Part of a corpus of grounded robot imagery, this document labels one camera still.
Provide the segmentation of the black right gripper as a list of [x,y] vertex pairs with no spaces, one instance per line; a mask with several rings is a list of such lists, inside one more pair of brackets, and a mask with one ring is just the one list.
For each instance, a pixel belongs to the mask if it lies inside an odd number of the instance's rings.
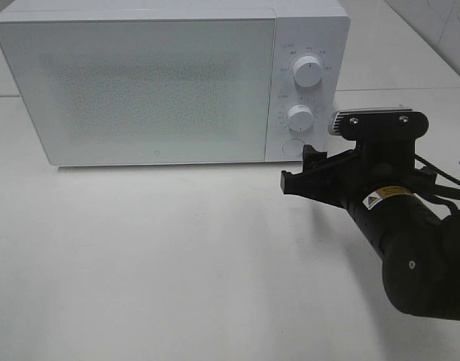
[[353,211],[372,211],[385,203],[398,210],[423,208],[417,198],[420,179],[423,187],[436,184],[437,172],[415,168],[415,143],[429,127],[419,111],[389,114],[350,125],[344,120],[342,137],[355,146],[334,156],[305,144],[302,172],[282,171],[280,187],[285,195],[301,196]]

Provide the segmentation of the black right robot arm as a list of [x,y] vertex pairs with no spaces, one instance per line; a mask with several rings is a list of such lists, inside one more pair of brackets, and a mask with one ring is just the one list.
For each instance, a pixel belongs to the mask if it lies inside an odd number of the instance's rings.
[[408,108],[338,111],[329,132],[354,141],[328,156],[303,147],[282,192],[347,211],[382,262],[390,303],[418,317],[460,320],[460,180],[419,156],[428,118]]

